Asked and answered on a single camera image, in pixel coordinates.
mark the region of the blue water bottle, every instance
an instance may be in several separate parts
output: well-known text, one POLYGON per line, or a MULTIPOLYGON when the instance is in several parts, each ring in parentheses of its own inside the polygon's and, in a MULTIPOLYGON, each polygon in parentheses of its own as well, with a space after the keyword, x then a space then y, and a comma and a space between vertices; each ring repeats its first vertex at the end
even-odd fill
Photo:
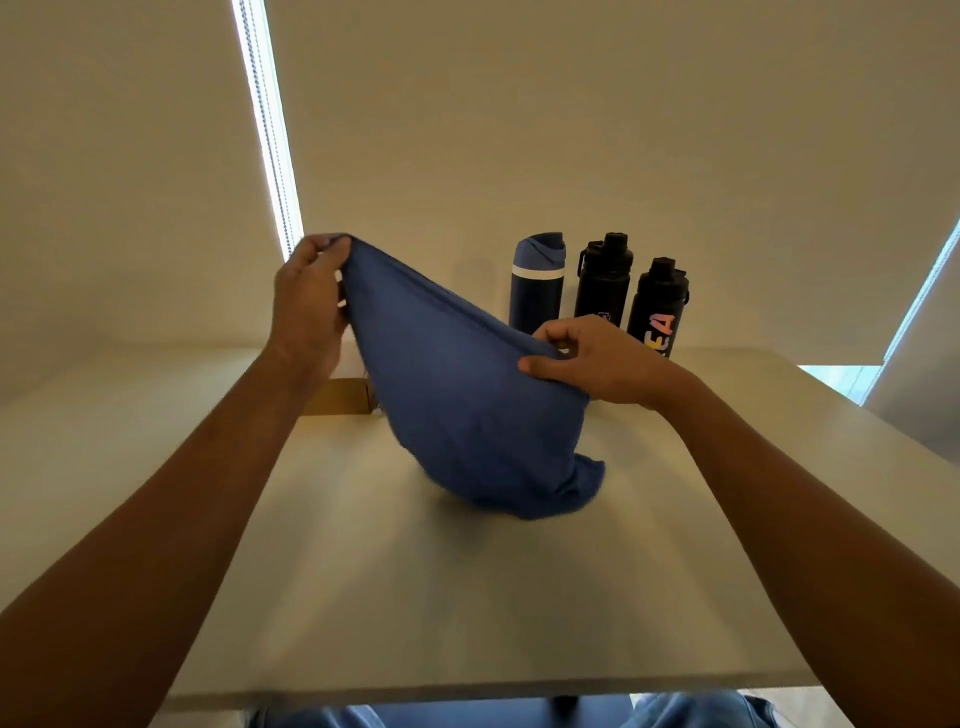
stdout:
POLYGON ((541 232, 516 244, 510 284, 510 326, 533 333, 560 316, 566 246, 562 232, 541 232))

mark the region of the black water bottle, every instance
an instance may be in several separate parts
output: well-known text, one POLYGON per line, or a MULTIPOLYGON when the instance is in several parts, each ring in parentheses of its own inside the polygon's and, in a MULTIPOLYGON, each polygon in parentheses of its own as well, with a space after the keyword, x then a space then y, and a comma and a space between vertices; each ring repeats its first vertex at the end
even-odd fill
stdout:
POLYGON ((664 356, 673 350, 690 300, 690 281, 676 264, 672 257, 655 257, 650 270, 640 275, 627 324, 627 333, 664 356))
POLYGON ((574 316, 596 314, 620 326, 623 307, 630 291, 630 266, 634 254, 627 250, 624 232, 608 232, 606 237, 587 244, 577 264, 577 303, 574 316))

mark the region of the water bottle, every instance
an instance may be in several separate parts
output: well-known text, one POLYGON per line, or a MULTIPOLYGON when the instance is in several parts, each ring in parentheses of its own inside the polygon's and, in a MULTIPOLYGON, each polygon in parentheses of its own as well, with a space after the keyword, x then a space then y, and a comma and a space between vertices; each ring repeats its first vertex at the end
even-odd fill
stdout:
POLYGON ((533 333, 560 316, 566 246, 562 232, 541 232, 516 244, 510 282, 510 326, 533 333))
POLYGON ((651 349, 669 357, 677 339, 680 317, 690 300, 686 271, 672 257, 655 257, 650 270, 636 285, 627 333, 651 349))
POLYGON ((608 232, 602 241, 588 243, 577 264, 580 285, 573 315, 593 313, 620 326, 633 264, 634 254, 627 250, 624 232, 608 232))

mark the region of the blue jeans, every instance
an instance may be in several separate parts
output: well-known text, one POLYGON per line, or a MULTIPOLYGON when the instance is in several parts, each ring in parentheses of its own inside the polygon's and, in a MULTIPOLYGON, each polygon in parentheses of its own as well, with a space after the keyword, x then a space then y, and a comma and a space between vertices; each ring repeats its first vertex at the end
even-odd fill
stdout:
MULTIPOLYGON (((389 723, 385 726, 371 706, 359 705, 308 708, 284 716, 271 711, 257 712, 251 716, 248 728, 402 727, 389 723)), ((633 714, 620 728, 777 728, 777 723, 768 701, 736 691, 655 692, 644 695, 636 703, 633 714)))

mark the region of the floor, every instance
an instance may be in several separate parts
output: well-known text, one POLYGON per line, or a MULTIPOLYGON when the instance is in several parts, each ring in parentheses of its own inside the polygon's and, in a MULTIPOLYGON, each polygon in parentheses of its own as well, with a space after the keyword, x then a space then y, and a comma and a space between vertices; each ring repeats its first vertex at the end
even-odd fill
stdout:
MULTIPOLYGON (((852 728, 823 688, 741 691, 763 697, 777 709, 780 728, 852 728)), ((636 703, 638 695, 631 695, 636 703)), ((154 718, 151 728, 243 728, 239 713, 180 713, 154 718)))

